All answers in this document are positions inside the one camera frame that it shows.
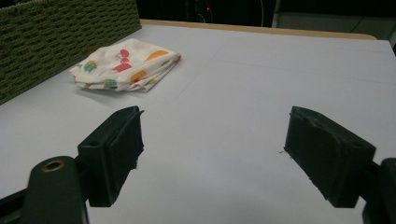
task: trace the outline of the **white table surface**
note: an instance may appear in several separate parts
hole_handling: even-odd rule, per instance
[[[101,223],[358,224],[326,202],[283,150],[293,105],[316,110],[395,157],[396,59],[386,41],[144,25],[128,36],[182,54],[149,92],[86,91],[68,72],[0,105],[0,198],[138,105],[145,151]]]

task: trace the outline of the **napkin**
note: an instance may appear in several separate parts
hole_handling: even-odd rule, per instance
[[[180,61],[180,54],[136,39],[99,48],[70,69],[78,86],[149,91]]]

